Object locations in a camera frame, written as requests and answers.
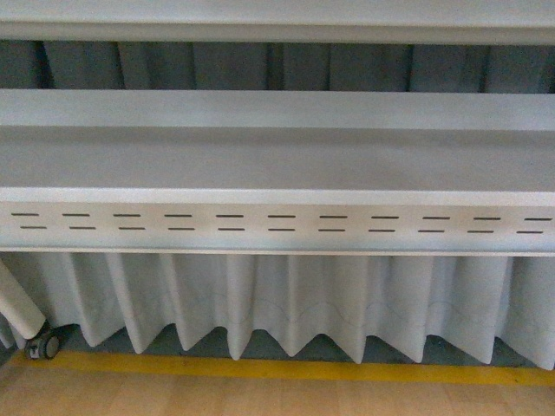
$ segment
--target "metal shelf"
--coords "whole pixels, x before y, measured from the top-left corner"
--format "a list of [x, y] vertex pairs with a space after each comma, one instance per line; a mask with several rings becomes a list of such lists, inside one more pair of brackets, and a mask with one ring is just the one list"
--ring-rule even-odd
[[0, 250], [555, 253], [550, 95], [0, 100]]
[[0, 38], [555, 44], [551, 1], [0, 2]]

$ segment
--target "yellow stripe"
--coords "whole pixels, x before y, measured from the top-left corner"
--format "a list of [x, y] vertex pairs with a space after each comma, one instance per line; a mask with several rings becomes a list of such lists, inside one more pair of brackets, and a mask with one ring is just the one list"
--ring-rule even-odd
[[555, 371], [538, 368], [456, 367], [421, 364], [240, 360], [165, 355], [61, 351], [52, 361], [15, 354], [8, 365], [86, 372], [176, 374], [269, 379], [370, 380], [454, 384], [555, 386]]

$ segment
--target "white curtain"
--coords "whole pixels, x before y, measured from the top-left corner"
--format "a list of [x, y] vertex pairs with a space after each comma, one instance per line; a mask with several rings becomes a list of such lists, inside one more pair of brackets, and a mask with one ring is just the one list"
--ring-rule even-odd
[[[367, 335], [421, 361], [439, 335], [480, 361], [498, 336], [542, 368], [555, 362], [555, 258], [3, 254], [55, 326], [97, 345], [126, 327], [140, 353], [170, 323], [191, 348], [226, 327], [238, 359], [254, 329], [289, 355], [329, 335], [360, 362]], [[7, 322], [0, 340], [13, 342]]]

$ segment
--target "caster wheel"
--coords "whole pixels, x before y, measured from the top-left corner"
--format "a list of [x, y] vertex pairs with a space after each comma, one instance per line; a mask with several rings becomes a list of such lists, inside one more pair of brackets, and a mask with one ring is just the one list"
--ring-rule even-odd
[[60, 340], [51, 331], [27, 341], [25, 356], [30, 360], [52, 360], [58, 353]]

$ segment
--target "perforated panel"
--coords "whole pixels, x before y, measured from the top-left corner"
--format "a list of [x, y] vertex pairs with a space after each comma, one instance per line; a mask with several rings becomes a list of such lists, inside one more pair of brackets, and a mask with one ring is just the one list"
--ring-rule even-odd
[[555, 250], [555, 209], [480, 206], [4, 204], [5, 249]]

